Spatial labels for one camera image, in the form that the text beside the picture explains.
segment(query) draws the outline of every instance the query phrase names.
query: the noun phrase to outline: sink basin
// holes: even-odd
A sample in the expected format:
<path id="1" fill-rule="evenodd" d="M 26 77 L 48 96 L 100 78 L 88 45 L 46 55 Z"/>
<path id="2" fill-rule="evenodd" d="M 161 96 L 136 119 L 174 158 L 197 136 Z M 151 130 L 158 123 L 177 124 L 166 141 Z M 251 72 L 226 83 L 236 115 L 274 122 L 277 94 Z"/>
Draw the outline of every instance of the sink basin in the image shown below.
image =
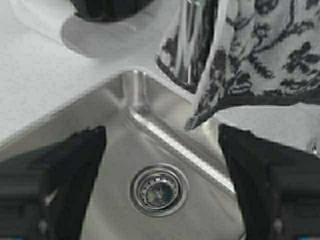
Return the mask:
<path id="1" fill-rule="evenodd" d="M 108 146 L 82 240 L 240 239 L 244 226 L 217 142 L 218 122 L 187 133 L 190 114 L 188 101 L 143 72 L 127 71 L 28 128 L 4 146 L 0 159 L 104 125 Z M 177 168 L 187 181 L 184 203 L 166 216 L 139 211 L 130 194 L 137 174 L 158 164 Z"/>

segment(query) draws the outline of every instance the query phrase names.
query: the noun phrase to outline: black container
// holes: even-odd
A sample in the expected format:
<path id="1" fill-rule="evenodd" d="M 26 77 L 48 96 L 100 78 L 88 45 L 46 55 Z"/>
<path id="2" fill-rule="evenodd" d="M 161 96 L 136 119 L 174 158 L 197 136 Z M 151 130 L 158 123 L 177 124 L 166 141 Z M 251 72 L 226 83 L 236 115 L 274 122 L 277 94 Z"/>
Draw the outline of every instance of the black container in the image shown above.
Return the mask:
<path id="1" fill-rule="evenodd" d="M 106 144 L 99 126 L 2 161 L 0 240 L 78 240 Z"/>
<path id="2" fill-rule="evenodd" d="M 87 21 L 118 21 L 134 15 L 153 0 L 71 0 L 77 16 Z"/>
<path id="3" fill-rule="evenodd" d="M 222 124 L 246 240 L 320 240 L 320 160 Z"/>

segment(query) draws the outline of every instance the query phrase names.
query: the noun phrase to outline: sink drain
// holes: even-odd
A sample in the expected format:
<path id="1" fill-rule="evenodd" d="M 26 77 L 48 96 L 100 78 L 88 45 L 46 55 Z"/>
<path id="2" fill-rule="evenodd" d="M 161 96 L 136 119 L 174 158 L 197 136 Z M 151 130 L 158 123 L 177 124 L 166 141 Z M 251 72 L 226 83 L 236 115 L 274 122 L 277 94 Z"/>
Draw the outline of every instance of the sink drain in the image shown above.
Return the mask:
<path id="1" fill-rule="evenodd" d="M 185 175 L 175 166 L 163 163 L 139 172 L 132 181 L 130 196 L 143 214 L 163 217 L 182 207 L 188 188 Z"/>

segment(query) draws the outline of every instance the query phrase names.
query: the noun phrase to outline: countertop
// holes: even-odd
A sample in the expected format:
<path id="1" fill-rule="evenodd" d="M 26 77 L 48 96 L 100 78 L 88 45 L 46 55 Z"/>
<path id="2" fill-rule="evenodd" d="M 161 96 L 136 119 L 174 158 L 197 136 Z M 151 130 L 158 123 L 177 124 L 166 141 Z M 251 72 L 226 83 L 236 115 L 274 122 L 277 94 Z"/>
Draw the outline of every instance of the countertop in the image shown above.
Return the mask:
<path id="1" fill-rule="evenodd" d="M 92 25 L 73 17 L 62 31 L 67 38 L 66 47 L 24 26 L 15 17 L 10 0 L 2 0 L 0 147 L 125 70 L 145 71 L 192 102 L 194 96 L 172 83 L 155 64 L 155 54 L 179 2 L 156 0 L 156 14 L 145 22 L 147 28 L 132 38 L 124 33 L 124 40 L 118 38 L 117 26 L 108 32 L 101 24 Z M 320 136 L 320 107 L 316 105 L 234 107 L 221 110 L 214 117 L 301 150 Z"/>
<path id="2" fill-rule="evenodd" d="M 178 1 L 162 4 L 151 27 L 132 46 L 90 58 L 24 26 L 2 0 L 0 8 L 0 146 L 51 112 L 69 103 L 109 76 L 123 70 L 142 70 L 187 100 L 193 96 L 173 84 L 157 68 L 154 58 Z"/>

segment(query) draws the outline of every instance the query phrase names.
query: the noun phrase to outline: faucet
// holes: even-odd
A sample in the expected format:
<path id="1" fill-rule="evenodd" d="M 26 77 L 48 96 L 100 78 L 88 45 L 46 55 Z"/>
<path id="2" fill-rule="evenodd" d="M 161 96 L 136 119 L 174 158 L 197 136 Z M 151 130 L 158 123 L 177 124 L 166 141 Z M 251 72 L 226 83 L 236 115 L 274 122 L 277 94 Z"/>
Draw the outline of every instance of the faucet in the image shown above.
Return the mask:
<path id="1" fill-rule="evenodd" d="M 313 138 L 308 144 L 308 151 L 320 158 L 320 137 Z"/>
<path id="2" fill-rule="evenodd" d="M 174 75 L 196 87 L 205 68 L 214 32 L 217 0 L 181 0 Z"/>

